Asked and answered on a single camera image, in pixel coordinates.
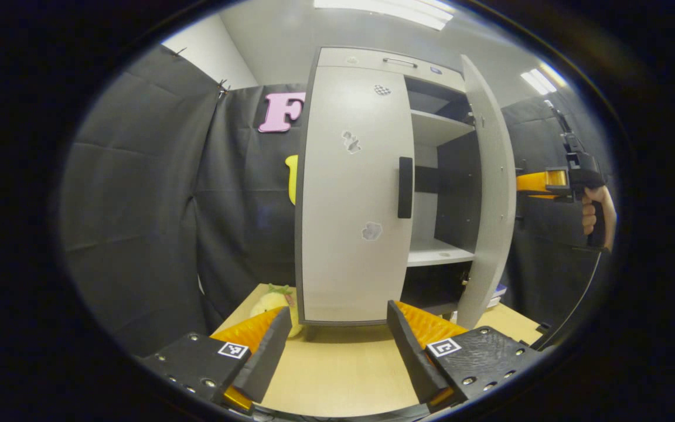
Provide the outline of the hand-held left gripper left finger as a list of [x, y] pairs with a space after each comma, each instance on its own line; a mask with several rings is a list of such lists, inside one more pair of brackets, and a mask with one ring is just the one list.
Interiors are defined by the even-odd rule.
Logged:
[[276, 307], [219, 333], [186, 333], [139, 363], [185, 395], [251, 414], [263, 400], [291, 331], [288, 307]]

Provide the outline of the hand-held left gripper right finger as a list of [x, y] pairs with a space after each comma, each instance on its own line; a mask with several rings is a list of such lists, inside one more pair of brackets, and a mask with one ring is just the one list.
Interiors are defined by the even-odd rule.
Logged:
[[398, 300], [387, 302], [387, 325], [418, 401], [431, 412], [500, 389], [543, 358], [491, 326], [461, 328]]

